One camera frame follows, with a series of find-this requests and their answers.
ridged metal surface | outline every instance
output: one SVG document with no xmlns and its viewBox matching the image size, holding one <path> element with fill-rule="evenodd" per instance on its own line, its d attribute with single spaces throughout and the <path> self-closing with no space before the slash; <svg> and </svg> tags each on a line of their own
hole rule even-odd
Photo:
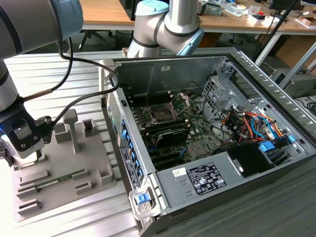
<svg viewBox="0 0 316 237">
<path fill-rule="evenodd" d="M 272 83 L 268 76 L 261 70 L 258 70 L 254 67 L 253 64 L 249 63 L 246 59 L 247 56 L 242 52 L 232 53 L 232 56 L 237 59 L 240 64 L 314 137 L 316 138 L 316 121 L 310 119 L 306 116 L 298 106 L 295 101 L 290 101 L 283 91 L 280 91 L 276 84 Z M 257 92 L 251 88 L 240 75 L 236 75 L 238 80 L 237 83 L 239 86 L 245 90 L 245 92 L 252 98 L 257 96 Z"/>
<path fill-rule="evenodd" d="M 99 62 L 105 58 L 122 58 L 123 54 L 115 51 L 78 53 L 76 56 Z M 54 86 L 62 79 L 68 66 L 68 62 L 57 54 L 21 55 L 6 60 L 6 64 L 21 96 Z M 25 105 L 34 118 L 45 115 L 54 118 L 71 101 L 96 91 L 98 91 L 98 68 L 90 64 L 74 62 L 70 77 L 60 89 Z M 78 113 L 79 121 L 94 119 L 96 122 L 118 180 L 117 185 L 16 223 L 12 212 L 9 167 L 4 160 L 0 160 L 0 223 L 3 236 L 139 236 L 99 98 L 84 100 L 74 108 Z"/>
</svg>

aluminum profile table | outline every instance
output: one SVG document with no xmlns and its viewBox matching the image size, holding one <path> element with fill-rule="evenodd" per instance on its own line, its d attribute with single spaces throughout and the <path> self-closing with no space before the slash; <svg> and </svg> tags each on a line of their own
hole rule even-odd
<svg viewBox="0 0 316 237">
<path fill-rule="evenodd" d="M 201 49 L 196 54 L 232 53 L 240 60 L 245 57 L 232 48 Z M 79 53 L 78 57 L 99 61 L 122 58 L 121 52 Z M 7 66 L 22 96 L 55 85 L 66 72 L 68 63 L 57 54 L 22 55 L 6 60 Z M 266 76 L 262 71 L 249 71 L 262 84 Z M 98 69 L 84 63 L 74 63 L 69 80 L 57 91 L 26 104 L 33 116 L 51 115 L 86 93 L 98 90 Z M 271 90 L 276 98 L 291 104 Z M 75 106 L 79 120 L 93 118 L 111 159 L 118 184 L 89 197 L 74 201 L 36 217 L 16 223 L 12 212 L 10 170 L 0 160 L 0 222 L 3 236 L 116 236 L 138 237 L 138 227 L 127 199 L 117 160 L 107 133 L 107 127 L 98 98 L 91 98 Z M 277 182 L 262 187 L 235 201 L 219 206 L 192 220 L 157 236 L 316 236 L 316 159 L 284 176 Z"/>
<path fill-rule="evenodd" d="M 99 62 L 104 58 L 122 58 L 124 55 L 116 51 L 78 53 L 76 56 Z M 63 78 L 68 66 L 68 62 L 58 54 L 26 54 L 8 59 L 6 64 L 21 96 L 52 87 Z M 56 117 L 69 102 L 96 91 L 98 68 L 74 62 L 70 77 L 60 89 L 25 105 L 34 118 L 44 115 Z M 10 170 L 6 161 L 0 160 L 0 225 L 3 236 L 139 236 L 99 98 L 82 101 L 74 108 L 79 121 L 95 120 L 118 183 L 33 218 L 15 222 Z"/>
</svg>

monitor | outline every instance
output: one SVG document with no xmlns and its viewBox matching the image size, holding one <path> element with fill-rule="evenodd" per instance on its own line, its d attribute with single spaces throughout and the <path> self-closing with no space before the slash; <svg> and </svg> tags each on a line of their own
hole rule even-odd
<svg viewBox="0 0 316 237">
<path fill-rule="evenodd" d="M 316 0 L 301 0 L 301 5 L 316 6 Z"/>
<path fill-rule="evenodd" d="M 272 0 L 271 4 L 269 6 L 269 9 L 273 9 L 276 11 L 271 12 L 271 16 L 276 16 L 277 18 L 281 19 L 281 17 L 282 17 L 281 12 L 283 10 L 287 10 L 289 7 L 291 7 L 292 3 L 293 3 L 293 0 Z M 298 1 L 292 10 L 301 11 L 301 10 L 303 10 L 303 8 L 304 8 L 304 6 L 302 6 L 300 1 Z"/>
</svg>

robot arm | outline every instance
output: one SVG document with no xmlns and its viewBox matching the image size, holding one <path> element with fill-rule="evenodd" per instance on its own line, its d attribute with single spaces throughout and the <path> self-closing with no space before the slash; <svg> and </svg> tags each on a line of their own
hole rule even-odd
<svg viewBox="0 0 316 237">
<path fill-rule="evenodd" d="M 6 68 L 4 59 L 80 32 L 83 25 L 79 0 L 0 0 L 0 139 L 14 159 L 23 159 L 44 147 L 53 130 L 50 117 L 34 120 Z"/>
<path fill-rule="evenodd" d="M 158 57 L 160 46 L 177 55 L 191 54 L 201 42 L 198 0 L 143 0 L 136 9 L 133 41 L 127 57 Z"/>
</svg>

desk leg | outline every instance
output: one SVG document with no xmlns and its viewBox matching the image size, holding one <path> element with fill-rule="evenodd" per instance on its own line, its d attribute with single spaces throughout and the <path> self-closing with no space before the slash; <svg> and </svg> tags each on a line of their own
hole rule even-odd
<svg viewBox="0 0 316 237">
<path fill-rule="evenodd" d="M 280 33 L 280 32 L 275 33 L 275 35 L 272 37 L 272 39 L 267 44 L 267 46 L 262 50 L 258 59 L 256 60 L 256 64 L 258 66 L 260 66 L 260 64 L 263 62 L 263 60 L 265 60 L 266 56 L 269 54 L 269 52 L 271 51 L 273 46 L 276 44 L 278 39 L 281 37 L 281 35 L 282 35 L 282 33 Z"/>
</svg>

